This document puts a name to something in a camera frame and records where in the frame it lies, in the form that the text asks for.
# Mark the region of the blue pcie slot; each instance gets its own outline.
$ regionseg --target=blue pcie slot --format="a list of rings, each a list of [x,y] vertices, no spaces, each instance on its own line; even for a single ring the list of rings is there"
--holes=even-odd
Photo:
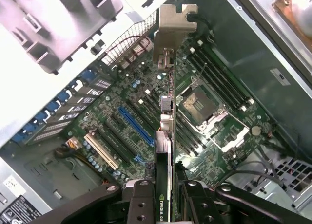
[[[119,107],[118,111],[149,145],[154,146],[154,139],[148,135],[125,108]]]

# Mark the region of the white pci slot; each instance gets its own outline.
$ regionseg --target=white pci slot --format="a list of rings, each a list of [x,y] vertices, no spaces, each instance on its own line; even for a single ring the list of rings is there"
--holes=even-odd
[[[117,161],[109,154],[109,152],[97,141],[93,138],[91,134],[86,134],[84,139],[94,148],[95,151],[113,168],[117,169],[118,164]]]

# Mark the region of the label sticker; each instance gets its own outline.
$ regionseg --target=label sticker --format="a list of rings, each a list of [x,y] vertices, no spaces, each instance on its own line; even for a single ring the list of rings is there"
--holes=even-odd
[[[12,176],[10,175],[3,184],[16,196],[24,195],[26,190],[22,187],[22,185]]]
[[[0,214],[0,224],[26,224],[40,216],[25,197],[19,196]]]
[[[274,68],[270,70],[270,72],[275,76],[275,78],[283,85],[288,86],[290,82],[283,76],[283,74],[277,69]]]

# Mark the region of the white sticker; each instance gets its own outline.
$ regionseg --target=white sticker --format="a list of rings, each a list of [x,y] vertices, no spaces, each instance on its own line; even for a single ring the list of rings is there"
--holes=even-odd
[[[277,69],[274,68],[270,70],[270,72],[275,76],[275,78],[283,85],[288,86],[290,82],[283,76],[283,74]]]
[[[22,185],[12,176],[10,175],[3,184],[16,196],[24,195],[26,190],[22,187]]]

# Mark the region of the motherboard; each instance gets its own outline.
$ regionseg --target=motherboard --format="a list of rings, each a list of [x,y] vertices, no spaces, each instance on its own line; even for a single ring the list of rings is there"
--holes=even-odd
[[[205,38],[188,38],[176,59],[176,161],[189,179],[214,187],[265,140],[270,118]],[[167,75],[146,51],[125,67],[112,67],[115,82],[63,132],[107,181],[144,178],[154,160],[160,96]]]

